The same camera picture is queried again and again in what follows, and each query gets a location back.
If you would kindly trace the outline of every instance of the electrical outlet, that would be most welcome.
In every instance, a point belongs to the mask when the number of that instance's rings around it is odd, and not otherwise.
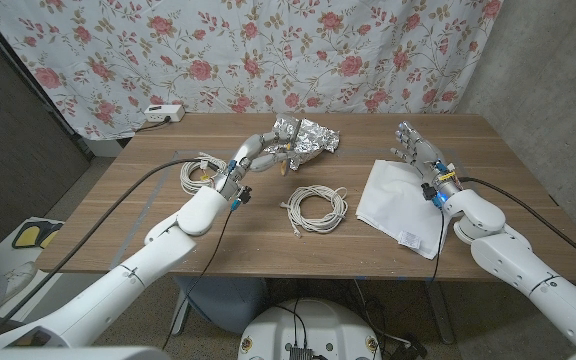
[[[163,122],[166,116],[170,116],[171,122],[179,122],[185,113],[181,105],[150,105],[144,111],[148,122]]]

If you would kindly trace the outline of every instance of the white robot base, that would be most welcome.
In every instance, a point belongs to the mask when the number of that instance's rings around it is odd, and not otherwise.
[[[295,300],[280,306],[288,310],[271,307],[248,325],[239,343],[237,359],[290,360],[321,355],[328,360],[381,360],[375,333],[363,319],[345,307],[313,298],[299,299],[296,310]],[[293,318],[291,311],[304,322],[307,346],[304,346],[304,327],[298,318]],[[312,352],[306,357],[297,357],[306,355],[309,350]]]

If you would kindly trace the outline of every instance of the coiled white cable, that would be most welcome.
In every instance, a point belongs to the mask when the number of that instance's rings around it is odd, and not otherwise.
[[[217,165],[219,169],[226,169],[226,162],[218,159],[214,156],[210,156],[206,153],[199,153],[196,159],[205,160],[214,165]],[[194,195],[199,191],[202,186],[213,186],[212,178],[206,180],[190,180],[190,174],[201,167],[201,163],[184,163],[181,166],[181,172],[179,173],[179,179],[181,180],[181,187],[187,194]]]
[[[340,195],[339,192],[344,190],[345,193]],[[294,229],[295,236],[301,237],[301,233],[297,230],[297,225],[301,226],[304,230],[309,232],[318,232],[327,234],[333,231],[337,225],[346,217],[348,211],[348,203],[344,200],[348,195],[348,189],[340,187],[337,190],[332,190],[329,187],[322,185],[312,185],[299,187],[295,192],[290,195],[288,203],[282,202],[279,204],[282,208],[288,211],[288,219]],[[319,196],[330,201],[332,205],[332,212],[326,214],[321,219],[306,219],[301,215],[301,202],[310,197]]]

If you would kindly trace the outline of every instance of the aluminum foil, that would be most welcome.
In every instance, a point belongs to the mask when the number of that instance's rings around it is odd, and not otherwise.
[[[297,126],[297,118],[277,114],[277,121],[273,125],[273,131],[286,131],[293,133]],[[319,155],[324,149],[332,153],[339,146],[339,131],[330,130],[308,119],[302,119],[299,134],[295,141],[295,148],[292,149],[297,156],[290,160],[290,168],[297,170],[299,165]],[[273,145],[266,149],[269,153],[285,151],[286,145]]]

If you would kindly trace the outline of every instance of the white robotic arm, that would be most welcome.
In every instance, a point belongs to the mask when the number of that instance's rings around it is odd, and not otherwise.
[[[215,218],[234,200],[231,210],[250,199],[251,189],[240,186],[246,172],[263,171],[291,153],[262,156],[274,143],[287,144],[295,134],[253,135],[240,147],[228,169],[215,177],[215,188],[202,187],[179,211],[155,225],[146,246],[112,269],[54,313],[0,335],[0,349],[15,346],[83,347],[121,315],[155,280],[181,263],[196,246],[191,236],[205,234]]]
[[[528,297],[576,345],[576,287],[532,252],[528,240],[506,224],[501,209],[463,190],[454,167],[444,165],[435,146],[407,123],[399,127],[397,138],[406,150],[391,151],[420,172],[427,200],[450,218],[461,216],[454,230],[470,245],[475,262]]]

